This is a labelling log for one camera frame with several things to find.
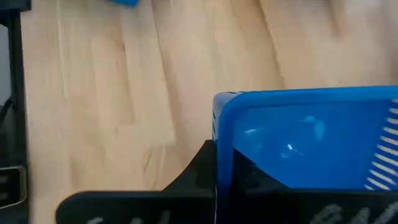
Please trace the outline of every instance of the light wood surface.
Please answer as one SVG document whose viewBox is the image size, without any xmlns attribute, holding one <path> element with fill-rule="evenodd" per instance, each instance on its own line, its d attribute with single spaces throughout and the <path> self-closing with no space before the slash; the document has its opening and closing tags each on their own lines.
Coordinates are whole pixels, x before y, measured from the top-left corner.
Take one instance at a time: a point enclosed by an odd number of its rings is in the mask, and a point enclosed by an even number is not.
<svg viewBox="0 0 398 224">
<path fill-rule="evenodd" d="M 22 38 L 33 223 L 53 223 L 81 190 L 164 188 L 211 138 L 219 91 L 398 83 L 394 0 L 32 5 Z"/>
</svg>

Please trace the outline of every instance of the black frame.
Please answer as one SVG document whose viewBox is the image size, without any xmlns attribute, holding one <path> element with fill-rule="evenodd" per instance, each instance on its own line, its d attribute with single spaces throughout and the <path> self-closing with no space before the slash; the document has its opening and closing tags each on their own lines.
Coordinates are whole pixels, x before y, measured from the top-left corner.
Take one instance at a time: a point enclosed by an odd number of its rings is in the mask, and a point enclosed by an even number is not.
<svg viewBox="0 0 398 224">
<path fill-rule="evenodd" d="M 27 178 L 29 170 L 27 160 L 24 64 L 20 17 L 21 11 L 29 9 L 30 0 L 4 0 L 0 2 L 0 24 L 8 28 L 9 36 L 12 100 L 11 153 L 7 155 L 6 160 L 2 160 L 0 168 L 19 170 L 22 181 L 21 184 L 24 185 L 24 193 L 26 194 L 26 198 L 21 199 L 20 203 L 0 209 L 0 221 L 5 223 L 22 224 L 29 222 L 29 188 Z"/>
</svg>

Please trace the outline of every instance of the blue object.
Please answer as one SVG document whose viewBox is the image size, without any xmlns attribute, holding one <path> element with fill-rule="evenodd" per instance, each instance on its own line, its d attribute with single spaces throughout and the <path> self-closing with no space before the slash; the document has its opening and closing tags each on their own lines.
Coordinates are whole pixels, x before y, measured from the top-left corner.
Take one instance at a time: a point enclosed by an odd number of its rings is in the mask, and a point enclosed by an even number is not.
<svg viewBox="0 0 398 224">
<path fill-rule="evenodd" d="M 218 196 L 233 150 L 294 189 L 396 189 L 398 86 L 219 93 Z"/>
<path fill-rule="evenodd" d="M 138 3 L 138 0 L 112 0 L 112 1 L 121 3 L 121 4 L 125 4 L 128 6 L 136 6 Z"/>
</svg>

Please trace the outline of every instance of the wooden floor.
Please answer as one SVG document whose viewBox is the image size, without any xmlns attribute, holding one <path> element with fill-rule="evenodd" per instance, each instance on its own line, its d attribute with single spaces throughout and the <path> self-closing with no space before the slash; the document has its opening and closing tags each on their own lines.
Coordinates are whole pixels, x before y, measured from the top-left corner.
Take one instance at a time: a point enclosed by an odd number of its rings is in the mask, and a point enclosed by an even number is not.
<svg viewBox="0 0 398 224">
<path fill-rule="evenodd" d="M 22 15 L 32 220 L 81 190 L 162 189 L 219 91 L 398 84 L 395 0 L 33 0 Z"/>
</svg>

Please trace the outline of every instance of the blue plastic bin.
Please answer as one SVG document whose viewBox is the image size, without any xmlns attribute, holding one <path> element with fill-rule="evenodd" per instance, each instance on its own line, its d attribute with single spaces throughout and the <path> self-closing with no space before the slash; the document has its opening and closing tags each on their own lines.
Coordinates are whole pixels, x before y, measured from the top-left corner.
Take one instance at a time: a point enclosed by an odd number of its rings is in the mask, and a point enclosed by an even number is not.
<svg viewBox="0 0 398 224">
<path fill-rule="evenodd" d="M 236 149 L 294 189 L 396 189 L 398 86 L 219 93 L 218 195 Z"/>
<path fill-rule="evenodd" d="M 117 3 L 125 4 L 128 6 L 136 6 L 138 4 L 138 0 L 111 0 Z"/>
</svg>

